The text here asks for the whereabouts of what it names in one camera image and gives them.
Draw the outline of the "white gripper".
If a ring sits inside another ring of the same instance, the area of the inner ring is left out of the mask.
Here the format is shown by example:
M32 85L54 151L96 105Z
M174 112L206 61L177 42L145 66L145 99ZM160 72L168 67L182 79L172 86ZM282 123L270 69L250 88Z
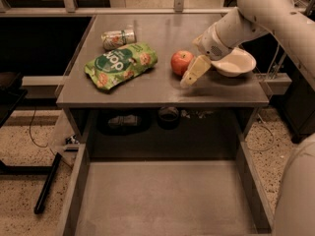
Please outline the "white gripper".
M183 88L194 85L211 68L211 60L222 59L234 48L231 34L228 31L221 31L217 25L211 25L192 43L205 55L194 57L190 62L180 81Z

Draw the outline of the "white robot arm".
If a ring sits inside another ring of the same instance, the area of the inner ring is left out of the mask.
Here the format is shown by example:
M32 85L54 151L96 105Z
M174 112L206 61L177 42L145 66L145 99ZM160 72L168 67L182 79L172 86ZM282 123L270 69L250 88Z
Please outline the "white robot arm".
M239 44L270 33L310 82L315 78L315 24L293 0L237 0L237 6L195 38L200 55L181 84L191 86ZM295 148L284 168L272 236L315 236L315 134Z

